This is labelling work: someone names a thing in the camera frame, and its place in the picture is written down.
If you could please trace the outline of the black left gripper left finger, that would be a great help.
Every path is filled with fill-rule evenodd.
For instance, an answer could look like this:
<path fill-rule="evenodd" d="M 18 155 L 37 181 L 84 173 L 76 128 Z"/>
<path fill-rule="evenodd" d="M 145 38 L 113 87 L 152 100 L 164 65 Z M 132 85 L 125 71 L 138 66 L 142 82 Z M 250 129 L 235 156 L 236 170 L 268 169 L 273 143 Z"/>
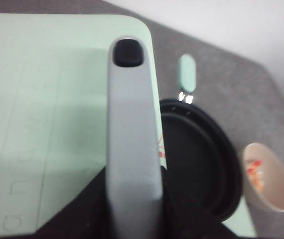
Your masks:
<path fill-rule="evenodd" d="M 105 169 L 66 207 L 25 239 L 106 239 Z"/>

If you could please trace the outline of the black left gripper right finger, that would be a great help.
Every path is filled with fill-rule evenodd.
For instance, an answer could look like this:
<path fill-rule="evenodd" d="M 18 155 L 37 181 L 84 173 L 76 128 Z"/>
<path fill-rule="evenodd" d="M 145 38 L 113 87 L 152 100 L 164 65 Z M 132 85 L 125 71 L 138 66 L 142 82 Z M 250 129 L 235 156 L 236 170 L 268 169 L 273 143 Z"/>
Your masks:
<path fill-rule="evenodd" d="M 211 215 L 167 169 L 161 167 L 163 208 L 170 239 L 238 239 Z"/>

